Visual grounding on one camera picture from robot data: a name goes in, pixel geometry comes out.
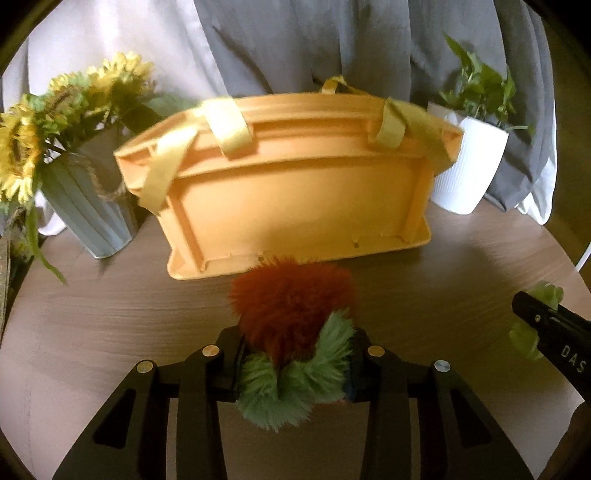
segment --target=white flower pot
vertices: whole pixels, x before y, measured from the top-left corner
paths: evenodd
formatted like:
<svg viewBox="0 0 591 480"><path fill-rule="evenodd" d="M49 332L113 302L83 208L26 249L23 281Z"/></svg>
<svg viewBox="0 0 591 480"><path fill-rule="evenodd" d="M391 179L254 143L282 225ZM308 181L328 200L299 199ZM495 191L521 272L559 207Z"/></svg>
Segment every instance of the white flower pot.
<svg viewBox="0 0 591 480"><path fill-rule="evenodd" d="M495 176L509 134L435 103L429 103L427 110L464 130L457 162L435 178L431 200L450 212L472 213Z"/></svg>

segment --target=yellow fabric strap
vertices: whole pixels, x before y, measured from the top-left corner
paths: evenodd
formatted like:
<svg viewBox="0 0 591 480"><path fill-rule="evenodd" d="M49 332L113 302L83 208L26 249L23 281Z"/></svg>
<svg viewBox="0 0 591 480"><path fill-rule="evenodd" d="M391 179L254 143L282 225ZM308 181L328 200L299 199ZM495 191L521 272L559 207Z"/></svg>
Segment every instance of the yellow fabric strap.
<svg viewBox="0 0 591 480"><path fill-rule="evenodd" d="M321 93L336 93L336 89L339 85L347 87L347 90L351 93L356 93L357 95L369 95L366 91L359 90L349 85L342 75L339 75L338 77L331 77L326 80L322 86Z"/></svg>
<svg viewBox="0 0 591 480"><path fill-rule="evenodd" d="M363 90L351 87L342 75L326 80L322 86L322 93L335 93L339 85L347 87L351 93L369 95ZM398 148L407 128L424 146L436 175L450 167L452 161L441 138L440 127L425 109L412 103L387 98L384 103L382 126L374 141L387 148Z"/></svg>
<svg viewBox="0 0 591 480"><path fill-rule="evenodd" d="M158 140L150 161L139 205L154 215L162 209L168 189L199 134L200 116L207 120L224 155L252 142L248 125L233 98L206 100L199 108L188 111L184 122Z"/></svg>

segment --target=plush toy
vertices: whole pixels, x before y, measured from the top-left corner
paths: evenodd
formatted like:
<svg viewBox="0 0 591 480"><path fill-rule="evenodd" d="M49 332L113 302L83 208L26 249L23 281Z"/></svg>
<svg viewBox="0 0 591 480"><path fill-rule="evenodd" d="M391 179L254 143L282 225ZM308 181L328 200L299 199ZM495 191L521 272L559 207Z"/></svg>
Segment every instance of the plush toy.
<svg viewBox="0 0 591 480"><path fill-rule="evenodd" d="M316 403L344 396L355 287L346 269L275 259L238 277L230 299L253 353L242 365L238 407L277 431Z"/></svg>

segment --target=red fur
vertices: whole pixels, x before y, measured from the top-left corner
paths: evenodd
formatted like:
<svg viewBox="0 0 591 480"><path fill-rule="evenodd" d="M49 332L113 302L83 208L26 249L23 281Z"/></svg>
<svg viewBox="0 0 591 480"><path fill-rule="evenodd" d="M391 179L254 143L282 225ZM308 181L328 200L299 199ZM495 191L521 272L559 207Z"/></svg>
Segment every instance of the red fur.
<svg viewBox="0 0 591 480"><path fill-rule="evenodd" d="M349 270L323 263L275 259L236 278L230 299L241 333L281 367L309 358L331 312L354 314Z"/></svg>

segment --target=fabric backdrop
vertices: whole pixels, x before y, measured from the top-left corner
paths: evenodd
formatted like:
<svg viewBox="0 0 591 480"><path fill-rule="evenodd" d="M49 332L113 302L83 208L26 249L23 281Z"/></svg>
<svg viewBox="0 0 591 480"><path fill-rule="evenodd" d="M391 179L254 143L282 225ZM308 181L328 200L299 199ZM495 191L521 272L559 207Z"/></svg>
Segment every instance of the fabric backdrop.
<svg viewBox="0 0 591 480"><path fill-rule="evenodd" d="M426 106L459 69L444 33L500 72L509 65L511 120L535 135L511 133L487 198L543 223L556 181L553 77L541 19L522 0L63 0L5 73L4 105L135 50L155 63L162 89L192 99L314 91L343 74Z"/></svg>

